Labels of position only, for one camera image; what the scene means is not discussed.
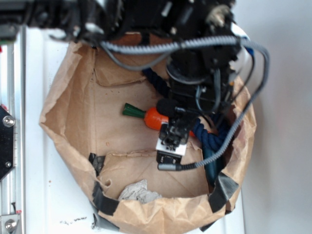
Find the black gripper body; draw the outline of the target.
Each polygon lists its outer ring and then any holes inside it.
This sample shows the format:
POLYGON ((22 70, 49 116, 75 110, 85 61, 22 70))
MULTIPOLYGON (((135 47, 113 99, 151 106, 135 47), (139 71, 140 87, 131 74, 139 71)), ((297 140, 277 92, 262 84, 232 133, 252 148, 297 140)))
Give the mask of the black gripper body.
POLYGON ((220 42, 198 45, 198 41, 234 35, 234 4, 233 0, 125 0, 122 28, 179 43, 181 48, 167 61, 171 96, 189 109, 209 114, 232 102, 230 62, 241 47, 220 42))

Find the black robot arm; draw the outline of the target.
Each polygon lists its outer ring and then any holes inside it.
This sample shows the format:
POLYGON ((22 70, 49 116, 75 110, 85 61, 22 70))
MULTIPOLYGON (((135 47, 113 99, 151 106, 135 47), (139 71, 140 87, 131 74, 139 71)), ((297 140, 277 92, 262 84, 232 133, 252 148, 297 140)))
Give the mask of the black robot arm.
POLYGON ((83 42, 110 57, 167 59, 171 98, 203 113, 235 100, 230 62, 246 39, 233 32, 232 0, 3 0, 0 42, 13 43, 20 27, 58 30, 59 41, 83 42))

